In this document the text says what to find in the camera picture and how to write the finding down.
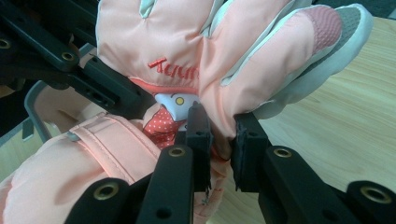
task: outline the pink fabric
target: pink fabric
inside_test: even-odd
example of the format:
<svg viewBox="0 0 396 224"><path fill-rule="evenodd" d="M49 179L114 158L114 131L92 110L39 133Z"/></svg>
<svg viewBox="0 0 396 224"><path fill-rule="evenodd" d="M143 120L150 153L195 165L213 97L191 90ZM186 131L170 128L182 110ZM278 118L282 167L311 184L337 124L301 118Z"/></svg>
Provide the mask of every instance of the pink fabric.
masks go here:
<svg viewBox="0 0 396 224"><path fill-rule="evenodd" d="M151 93L198 94L211 118L213 190L208 198L195 194L194 223L205 223L219 206L230 169L233 116L260 107L340 35L332 8L291 12L309 5L304 2L310 1L234 0L209 36L201 31L219 9L216 0L153 1L145 19L139 14L141 1L100 3L99 57ZM276 18L282 8L284 20ZM147 129L150 139L143 127L169 119L159 111L155 105L144 120L133 121L100 114L70 131L81 140L72 142L63 134L48 141L0 185L0 222L62 223L94 181L111 176L132 184L151 173L161 152L156 144L163 147L159 144L167 138Z"/></svg>
<svg viewBox="0 0 396 224"><path fill-rule="evenodd" d="M301 2L234 0L206 37L201 31L216 1L156 1L142 18L139 2L104 0L97 25L98 55L151 93L197 93L212 120L219 155L227 160L228 141L235 136L233 116L258 108L290 73L333 46L341 34L338 14L325 6L273 23L279 11L309 5ZM269 33L277 25L280 28ZM271 38L251 49L265 34ZM247 52L253 54L229 74Z"/></svg>
<svg viewBox="0 0 396 224"><path fill-rule="evenodd" d="M161 151L142 133L141 120L104 113L49 140L0 184L0 223L63 223L87 187L106 177L133 184L152 173ZM197 193L194 223L205 223L214 213L229 169L213 156L209 203Z"/></svg>

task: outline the wooden table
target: wooden table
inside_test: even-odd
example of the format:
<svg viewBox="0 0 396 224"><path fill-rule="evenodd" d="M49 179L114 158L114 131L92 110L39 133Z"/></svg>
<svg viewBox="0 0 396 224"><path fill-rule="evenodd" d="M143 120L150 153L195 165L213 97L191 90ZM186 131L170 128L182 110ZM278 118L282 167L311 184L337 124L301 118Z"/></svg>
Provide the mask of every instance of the wooden table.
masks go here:
<svg viewBox="0 0 396 224"><path fill-rule="evenodd" d="M371 180L396 192L396 21L375 18L360 55L317 91L261 120L274 145L293 148L328 184ZM209 223L264 223L257 194L234 192Z"/></svg>

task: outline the metal screw hole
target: metal screw hole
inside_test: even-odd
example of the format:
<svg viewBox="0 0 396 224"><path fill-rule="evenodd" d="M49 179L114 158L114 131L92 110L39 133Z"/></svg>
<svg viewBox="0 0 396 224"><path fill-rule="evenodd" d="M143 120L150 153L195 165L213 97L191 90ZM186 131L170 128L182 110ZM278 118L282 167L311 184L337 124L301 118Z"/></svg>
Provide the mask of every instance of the metal screw hole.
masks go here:
<svg viewBox="0 0 396 224"><path fill-rule="evenodd" d="M157 210L157 217L160 219L167 219L172 216L172 210L170 208L160 208Z"/></svg>
<svg viewBox="0 0 396 224"><path fill-rule="evenodd" d="M109 182L97 188L93 193L96 200L103 201L114 197L119 192L119 185L116 182Z"/></svg>
<svg viewBox="0 0 396 224"><path fill-rule="evenodd" d="M183 148L172 148L169 150L169 155L172 157L181 157L184 156L186 151Z"/></svg>
<svg viewBox="0 0 396 224"><path fill-rule="evenodd" d="M361 194L364 195L367 199L376 202L376 203L391 203L392 199L390 196L382 191L381 189L376 189L369 186L361 187Z"/></svg>
<svg viewBox="0 0 396 224"><path fill-rule="evenodd" d="M1 38L0 39L0 49L10 49L11 48L11 43L7 41L6 39Z"/></svg>
<svg viewBox="0 0 396 224"><path fill-rule="evenodd" d="M285 148L277 148L274 150L274 153L278 156L278 157L283 157L283 158L289 158L291 157L291 152L286 150Z"/></svg>
<svg viewBox="0 0 396 224"><path fill-rule="evenodd" d="M63 53L62 53L62 58L65 59L65 60L67 60L67 61L69 61L69 62L74 61L74 56L73 56L73 54L71 54L71 53L69 53L69 52L63 52Z"/></svg>

